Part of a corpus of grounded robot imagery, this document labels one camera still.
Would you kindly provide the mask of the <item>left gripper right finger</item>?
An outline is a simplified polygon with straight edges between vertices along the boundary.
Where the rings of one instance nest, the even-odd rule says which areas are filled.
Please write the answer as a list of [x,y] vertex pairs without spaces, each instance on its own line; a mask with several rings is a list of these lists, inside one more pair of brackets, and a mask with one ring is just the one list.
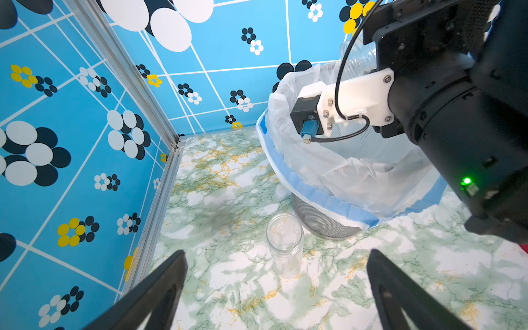
[[470,328],[381,251],[371,250],[367,274],[383,329],[409,329],[407,320],[412,320],[418,329]]

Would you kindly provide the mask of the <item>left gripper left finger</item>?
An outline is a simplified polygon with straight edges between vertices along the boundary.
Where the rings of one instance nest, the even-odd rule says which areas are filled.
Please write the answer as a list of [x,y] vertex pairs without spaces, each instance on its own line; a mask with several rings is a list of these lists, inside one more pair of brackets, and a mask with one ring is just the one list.
[[183,250],[173,253],[162,265],[134,287],[86,329],[170,329],[188,271]]

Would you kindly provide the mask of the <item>clear plastic jar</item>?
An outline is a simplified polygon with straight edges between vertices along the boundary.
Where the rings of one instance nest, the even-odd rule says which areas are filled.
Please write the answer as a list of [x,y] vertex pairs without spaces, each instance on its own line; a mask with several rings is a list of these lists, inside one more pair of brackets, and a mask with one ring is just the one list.
[[266,241],[279,276],[295,279],[303,261],[304,232],[300,220],[290,213],[277,214],[267,226]]

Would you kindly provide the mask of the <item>red-lid jar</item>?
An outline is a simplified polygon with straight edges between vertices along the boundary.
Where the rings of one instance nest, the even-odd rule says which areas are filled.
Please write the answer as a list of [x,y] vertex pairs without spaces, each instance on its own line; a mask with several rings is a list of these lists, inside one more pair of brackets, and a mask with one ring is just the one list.
[[346,60],[342,79],[349,80],[357,78],[377,70],[375,42],[363,44],[362,37],[358,37]]

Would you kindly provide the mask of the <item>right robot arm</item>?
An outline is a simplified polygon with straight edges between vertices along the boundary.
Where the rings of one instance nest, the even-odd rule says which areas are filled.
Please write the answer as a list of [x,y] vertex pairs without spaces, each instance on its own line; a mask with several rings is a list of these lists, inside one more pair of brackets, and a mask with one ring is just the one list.
[[416,144],[469,208],[466,230],[527,243],[527,2],[393,1],[363,27],[394,72],[385,138]]

